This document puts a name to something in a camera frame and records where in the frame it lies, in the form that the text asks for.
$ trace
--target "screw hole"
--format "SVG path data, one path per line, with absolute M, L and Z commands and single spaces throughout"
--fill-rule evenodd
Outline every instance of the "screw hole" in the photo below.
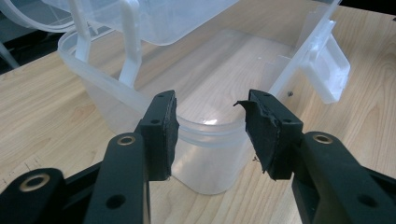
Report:
M 27 177 L 20 185 L 22 192 L 30 192 L 36 189 L 41 189 L 50 181 L 50 176 L 47 174 L 31 175 Z
M 119 138 L 119 140 L 117 141 L 117 144 L 119 144 L 120 146 L 128 146 L 131 145 L 132 143 L 134 143 L 136 139 L 132 136 L 123 136 L 121 138 Z
M 378 206 L 378 203 L 375 201 L 375 199 L 366 195 L 366 194 L 359 195 L 358 201 L 364 205 L 369 206 L 369 207 L 377 207 Z
M 315 134 L 314 135 L 315 141 L 321 143 L 321 144 L 331 144 L 332 139 L 328 136 L 322 135 L 322 134 Z
M 109 209 L 116 209 L 121 207 L 125 203 L 125 201 L 125 196 L 123 196 L 122 194 L 116 194 L 107 199 L 106 206 Z

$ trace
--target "bin handle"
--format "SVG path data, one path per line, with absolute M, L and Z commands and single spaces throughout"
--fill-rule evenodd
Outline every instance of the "bin handle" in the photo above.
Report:
M 72 14 L 78 32 L 76 58 L 86 63 L 90 57 L 91 49 L 91 34 L 88 23 L 85 19 L 80 1 L 68 0 L 68 3 L 70 6 L 70 13 Z
M 139 2 L 137 0 L 122 0 L 120 7 L 126 58 L 119 81 L 133 89 L 134 80 L 142 64 Z
M 300 63 L 308 80 L 325 104 L 338 102 L 347 85 L 350 64 L 332 35 L 328 21 Z

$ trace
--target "plastic bin lid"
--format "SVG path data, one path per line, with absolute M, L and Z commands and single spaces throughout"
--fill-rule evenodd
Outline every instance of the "plastic bin lid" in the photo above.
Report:
M 75 29 L 69 12 L 51 7 L 40 0 L 2 0 L 0 10 L 23 27 L 52 33 L 65 33 Z

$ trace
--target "wooden table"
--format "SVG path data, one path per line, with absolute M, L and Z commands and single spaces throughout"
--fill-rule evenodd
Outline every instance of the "wooden table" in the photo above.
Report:
M 333 134 L 362 165 L 396 177 L 394 16 L 339 7 L 332 18 L 351 64 L 341 101 L 324 105 L 301 81 L 286 105 L 305 132 Z M 0 76 L 0 124 L 0 190 L 36 168 L 77 173 L 99 162 L 114 136 L 56 52 Z M 231 189 L 214 196 L 174 178 L 152 183 L 151 211 L 153 223 L 301 222 L 290 182 L 271 180 L 254 160 Z

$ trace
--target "plastic storage bin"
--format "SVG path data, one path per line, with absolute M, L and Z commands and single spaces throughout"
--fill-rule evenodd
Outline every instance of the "plastic storage bin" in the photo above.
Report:
M 70 11 L 65 0 L 42 0 Z M 85 0 L 81 7 L 91 24 L 122 31 L 120 0 Z M 210 20 L 237 0 L 139 0 L 141 38 L 156 45 L 168 45 Z
M 172 171 L 197 192 L 229 189 L 251 158 L 245 112 L 233 107 L 249 89 L 283 99 L 297 68 L 325 103 L 338 101 L 347 84 L 349 63 L 329 19 L 338 1 L 240 0 L 169 46 L 141 44 L 148 27 L 139 22 L 140 6 L 122 3 L 118 30 L 106 22 L 88 28 L 81 21 L 90 15 L 74 11 L 78 31 L 60 39 L 59 53 L 115 133 L 132 131 L 156 93 L 176 91 L 180 128 Z
M 23 27 L 53 33 L 75 29 L 70 13 L 39 0 L 2 0 L 0 10 L 10 20 Z

